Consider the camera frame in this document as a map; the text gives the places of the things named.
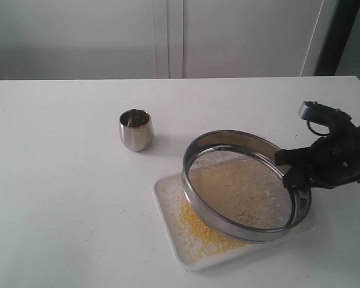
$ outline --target table surface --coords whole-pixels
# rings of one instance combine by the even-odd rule
[[[360,184],[313,191],[314,232],[201,272],[173,258],[154,202],[207,131],[311,145],[304,100],[360,125],[355,77],[0,82],[0,287],[360,287]],[[141,153],[119,139],[135,107],[155,130]]]

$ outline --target sieve mesh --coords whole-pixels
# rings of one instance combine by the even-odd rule
[[[192,164],[189,177],[204,202],[232,221],[276,229],[289,220],[292,203],[281,179],[249,156],[227,151],[204,153]]]

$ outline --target sieve rim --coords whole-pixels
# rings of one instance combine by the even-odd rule
[[[199,136],[190,143],[183,158],[182,184],[187,201],[207,225],[227,236],[250,242],[267,242],[283,237],[307,216],[311,206],[311,190],[309,187],[304,190],[287,189],[292,204],[288,222],[282,227],[262,229],[246,226],[218,213],[199,196],[189,178],[190,168],[200,156],[214,151],[227,151],[255,159],[282,179],[289,167],[277,167],[274,164],[273,155],[279,150],[280,148],[273,143],[242,131],[217,130]]]

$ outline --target stainless steel cup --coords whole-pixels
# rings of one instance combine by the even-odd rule
[[[147,148],[154,138],[151,116],[147,111],[131,109],[120,116],[120,138],[132,151]]]

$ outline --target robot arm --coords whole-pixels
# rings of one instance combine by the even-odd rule
[[[280,150],[275,154],[276,165],[291,166],[283,177],[284,186],[332,189],[360,183],[360,126],[355,127],[348,114],[317,102],[303,102],[299,116],[320,138],[310,147]],[[311,122],[327,126],[329,133],[315,132]]]

